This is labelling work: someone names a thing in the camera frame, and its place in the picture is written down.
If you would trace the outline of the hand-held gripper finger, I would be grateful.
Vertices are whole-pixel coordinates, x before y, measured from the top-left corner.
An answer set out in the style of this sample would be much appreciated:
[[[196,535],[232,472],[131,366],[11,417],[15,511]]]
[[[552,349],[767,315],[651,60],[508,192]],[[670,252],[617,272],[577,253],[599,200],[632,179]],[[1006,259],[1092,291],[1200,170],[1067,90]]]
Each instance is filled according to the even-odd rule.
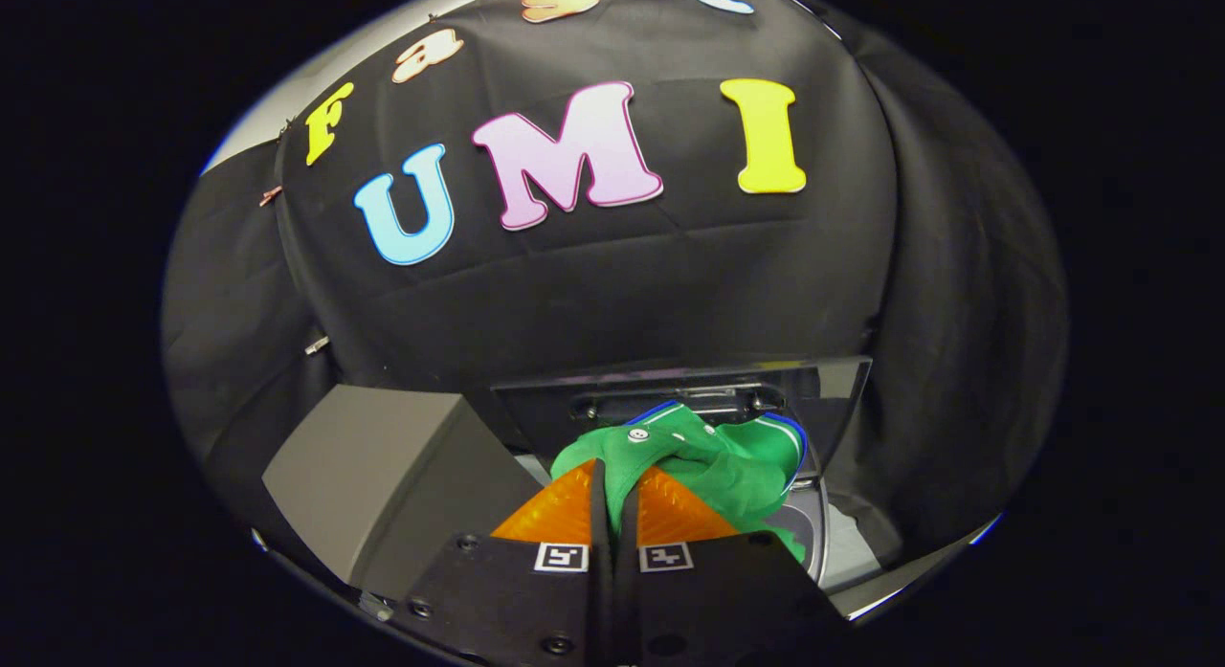
[[[604,472],[590,459],[491,532],[452,536],[401,602],[401,633],[456,666],[608,665]]]
[[[737,530],[657,467],[626,498],[615,655],[626,666],[813,666],[850,623],[773,532]]]

